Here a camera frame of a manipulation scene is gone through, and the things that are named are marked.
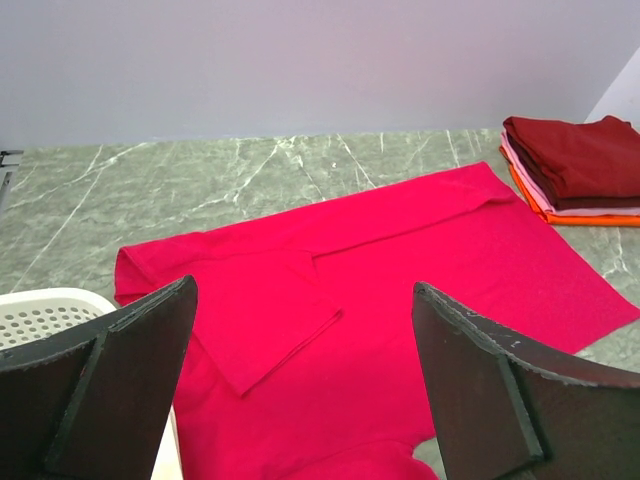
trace orange cloth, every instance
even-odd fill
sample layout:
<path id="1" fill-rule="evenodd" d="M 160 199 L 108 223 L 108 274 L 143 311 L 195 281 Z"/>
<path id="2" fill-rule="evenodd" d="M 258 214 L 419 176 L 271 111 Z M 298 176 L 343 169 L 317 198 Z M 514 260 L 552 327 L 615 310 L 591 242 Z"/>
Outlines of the orange cloth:
<path id="1" fill-rule="evenodd" d="M 582 225 L 582 226 L 604 226 L 604 227 L 640 227 L 640 216 L 638 215 L 599 215 L 593 217 L 559 217 L 550 212 L 542 210 L 536 201 L 531 197 L 529 191 L 520 180 L 518 173 L 509 162 L 509 157 L 504 148 L 500 147 L 500 153 L 507 160 L 509 173 L 516 183 L 518 190 L 524 195 L 531 209 L 545 222 L 553 225 Z"/>

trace marble surface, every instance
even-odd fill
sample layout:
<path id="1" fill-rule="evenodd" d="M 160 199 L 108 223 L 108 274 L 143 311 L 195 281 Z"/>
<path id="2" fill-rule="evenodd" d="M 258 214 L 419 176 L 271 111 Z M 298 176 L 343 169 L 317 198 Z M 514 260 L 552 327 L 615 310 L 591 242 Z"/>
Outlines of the marble surface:
<path id="1" fill-rule="evenodd" d="M 487 161 L 509 185 L 498 130 L 296 136 L 27 151 L 0 217 L 0 293 L 113 295 L 118 248 Z M 558 228 L 640 306 L 640 229 Z M 640 322 L 584 356 L 640 370 Z M 417 456 L 441 471 L 433 442 Z"/>

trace stack of folded clothes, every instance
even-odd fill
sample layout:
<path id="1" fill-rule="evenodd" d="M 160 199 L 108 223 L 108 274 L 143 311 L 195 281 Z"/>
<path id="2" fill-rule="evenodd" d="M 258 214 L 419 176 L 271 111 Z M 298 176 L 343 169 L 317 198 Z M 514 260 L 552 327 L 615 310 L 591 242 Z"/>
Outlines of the stack of folded clothes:
<path id="1" fill-rule="evenodd" d="M 640 134 L 630 123 L 509 117 L 504 128 L 511 176 L 547 223 L 640 227 Z"/>

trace metal bracket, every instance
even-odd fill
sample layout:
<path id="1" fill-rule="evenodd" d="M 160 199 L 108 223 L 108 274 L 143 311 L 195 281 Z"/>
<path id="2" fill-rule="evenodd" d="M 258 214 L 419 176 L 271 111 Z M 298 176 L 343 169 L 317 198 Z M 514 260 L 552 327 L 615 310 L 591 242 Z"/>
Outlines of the metal bracket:
<path id="1" fill-rule="evenodd" d="M 0 150 L 0 215 L 7 206 L 11 184 L 23 153 L 22 150 Z"/>

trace red fabric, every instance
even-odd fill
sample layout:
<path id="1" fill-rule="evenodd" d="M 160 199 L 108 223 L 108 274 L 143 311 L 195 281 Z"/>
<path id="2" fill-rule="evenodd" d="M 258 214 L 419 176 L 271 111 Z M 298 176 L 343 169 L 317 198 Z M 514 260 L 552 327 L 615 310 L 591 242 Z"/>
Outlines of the red fabric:
<path id="1" fill-rule="evenodd" d="M 640 134 L 630 123 L 612 116 L 578 125 L 509 117 L 504 127 L 515 147 L 530 156 L 532 173 L 541 175 L 536 182 L 550 186 L 552 191 L 545 192 L 556 200 L 552 203 L 562 208 L 590 207 L 596 205 L 589 199 L 596 197 L 630 202 L 619 206 L 640 205 Z"/>
<path id="2" fill-rule="evenodd" d="M 186 274 L 187 480 L 435 478 L 416 281 L 567 352 L 640 317 L 486 164 L 123 248 L 116 298 Z"/>

